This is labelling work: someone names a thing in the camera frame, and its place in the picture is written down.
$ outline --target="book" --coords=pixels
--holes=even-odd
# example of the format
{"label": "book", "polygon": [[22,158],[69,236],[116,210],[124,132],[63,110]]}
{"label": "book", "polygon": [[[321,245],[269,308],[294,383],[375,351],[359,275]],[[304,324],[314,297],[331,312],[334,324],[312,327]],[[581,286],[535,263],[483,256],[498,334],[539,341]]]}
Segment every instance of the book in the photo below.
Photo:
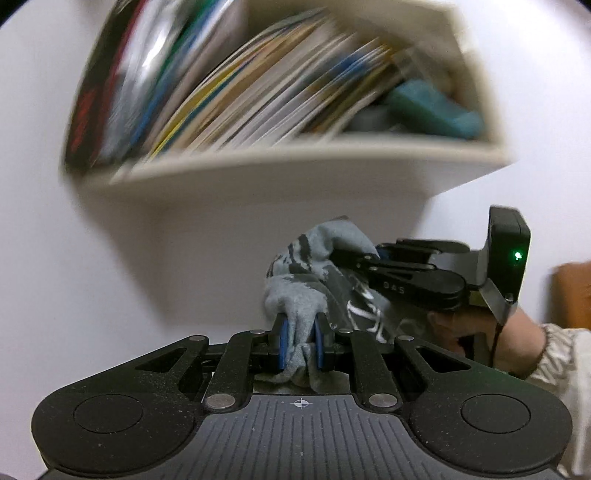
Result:
{"label": "book", "polygon": [[[158,116],[165,115],[165,112],[160,111],[161,108],[167,104],[171,94],[189,71],[191,80],[188,88],[187,83],[183,84],[184,96],[189,93],[192,85],[194,86],[209,73],[206,70],[208,66],[210,66],[209,70],[216,66],[211,65],[212,57],[220,63],[225,58],[225,56],[221,58],[218,56],[220,50],[222,54],[226,51],[229,54],[245,41],[244,18],[244,0],[208,0],[204,4],[185,34],[178,40],[176,51],[169,58],[148,106],[131,137],[132,147],[144,139]],[[178,98],[177,94],[176,105],[174,103],[167,105],[169,117],[180,104]],[[166,120],[160,120],[160,128],[164,126]]]}
{"label": "book", "polygon": [[131,33],[130,25],[137,20],[143,4],[141,0],[115,3],[90,55],[64,147],[63,163],[71,173],[86,173],[98,158],[106,118],[102,105],[109,103],[112,96],[109,78],[113,78],[113,71],[121,62]]}
{"label": "book", "polygon": [[203,148],[219,138],[229,127],[244,124],[250,116],[256,113],[257,105],[266,103],[265,100],[269,96],[269,92],[274,90],[280,80],[322,44],[329,41],[334,31],[334,25],[326,24],[324,19],[309,25],[302,24],[298,34],[292,33],[293,42],[286,43],[283,47],[286,53],[282,55],[282,51],[279,51],[278,54],[282,55],[279,60],[218,115],[191,143],[188,150]]}

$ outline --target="blue sponge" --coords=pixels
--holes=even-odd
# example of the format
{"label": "blue sponge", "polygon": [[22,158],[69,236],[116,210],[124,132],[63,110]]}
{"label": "blue sponge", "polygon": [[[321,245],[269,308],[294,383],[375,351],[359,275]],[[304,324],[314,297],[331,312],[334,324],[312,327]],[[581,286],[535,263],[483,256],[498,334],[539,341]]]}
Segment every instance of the blue sponge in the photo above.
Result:
{"label": "blue sponge", "polygon": [[409,127],[429,135],[476,138],[484,129],[482,118],[447,98],[424,80],[409,80],[388,94],[391,112]]}

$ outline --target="white shelf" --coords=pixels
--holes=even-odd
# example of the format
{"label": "white shelf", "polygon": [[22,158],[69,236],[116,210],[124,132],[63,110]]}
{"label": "white shelf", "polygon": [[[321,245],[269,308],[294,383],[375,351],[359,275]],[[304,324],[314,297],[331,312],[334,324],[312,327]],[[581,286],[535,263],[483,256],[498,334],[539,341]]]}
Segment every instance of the white shelf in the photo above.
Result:
{"label": "white shelf", "polygon": [[175,202],[265,202],[343,196],[432,196],[507,165],[503,152],[479,142],[423,137],[344,138],[284,147],[168,157],[82,180],[120,199]]}
{"label": "white shelf", "polygon": [[454,7],[427,0],[249,0],[260,31],[293,13],[325,6],[362,37],[420,39],[453,72],[462,103],[483,117],[477,141],[425,135],[344,135],[271,148],[169,154],[80,180],[85,190],[119,199],[177,202],[278,202],[310,198],[432,196],[509,164],[502,128],[468,30]]}

